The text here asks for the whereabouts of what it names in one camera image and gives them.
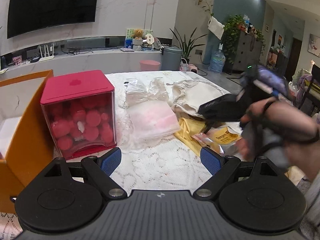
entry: pink bucket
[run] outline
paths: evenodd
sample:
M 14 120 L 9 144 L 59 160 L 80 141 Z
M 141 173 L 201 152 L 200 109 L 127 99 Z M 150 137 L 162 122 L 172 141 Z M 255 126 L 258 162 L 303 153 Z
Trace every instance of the pink bucket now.
M 160 62 L 155 60 L 141 60 L 140 70 L 141 71 L 158 71 L 160 69 Z

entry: yellow label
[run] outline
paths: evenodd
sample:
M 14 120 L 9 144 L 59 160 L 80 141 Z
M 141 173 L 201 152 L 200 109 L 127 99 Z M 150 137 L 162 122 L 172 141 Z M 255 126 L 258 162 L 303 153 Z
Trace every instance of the yellow label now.
M 238 137 L 239 137 L 238 134 L 230 133 L 228 131 L 228 127 L 223 127 L 222 129 L 214 132 L 213 135 L 210 136 L 210 138 L 215 142 L 217 142 L 218 144 L 231 143 L 234 140 L 237 140 Z

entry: pink storage box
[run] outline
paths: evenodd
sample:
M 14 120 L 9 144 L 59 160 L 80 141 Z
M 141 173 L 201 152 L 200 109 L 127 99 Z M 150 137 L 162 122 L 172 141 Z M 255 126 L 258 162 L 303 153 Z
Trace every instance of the pink storage box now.
M 160 62 L 155 60 L 141 60 L 140 61 L 140 70 L 141 71 L 158 71 L 160 70 Z
M 116 146 L 114 87 L 101 70 L 49 78 L 40 104 L 67 160 Z

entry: human hand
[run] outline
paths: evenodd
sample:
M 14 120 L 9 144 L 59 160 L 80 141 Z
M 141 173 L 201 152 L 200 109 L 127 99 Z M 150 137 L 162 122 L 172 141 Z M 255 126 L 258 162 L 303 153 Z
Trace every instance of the human hand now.
M 255 115 L 260 115 L 263 112 L 265 104 L 274 100 L 274 98 L 268 98 L 253 103 L 248 110 Z M 304 139 L 312 138 L 316 135 L 317 129 L 319 129 L 319 126 L 311 117 L 305 115 L 297 108 L 280 101 L 274 102 L 266 110 L 265 116 L 273 123 L 287 127 L 293 131 L 299 130 L 299 136 L 296 136 L 300 139 L 303 139 L 301 138 L 302 134 L 306 136 Z M 241 122 L 243 123 L 250 120 L 247 114 L 241 118 Z M 254 159 L 255 156 L 250 152 L 248 142 L 245 139 L 237 141 L 236 146 L 246 160 Z M 284 152 L 290 164 L 299 167 L 311 181 L 317 176 L 320 170 L 320 141 L 311 144 L 298 144 L 285 141 Z

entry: round black motor cover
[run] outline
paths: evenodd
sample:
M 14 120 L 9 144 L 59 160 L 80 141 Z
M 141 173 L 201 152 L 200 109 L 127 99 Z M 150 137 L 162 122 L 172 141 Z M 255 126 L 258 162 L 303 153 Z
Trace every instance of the round black motor cover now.
M 57 177 L 34 180 L 15 202 L 22 224 L 32 231 L 48 233 L 81 227 L 96 217 L 101 206 L 101 194 L 94 187 Z
M 304 196 L 294 184 L 261 175 L 227 186 L 219 206 L 231 222 L 260 233 L 296 229 L 306 211 Z

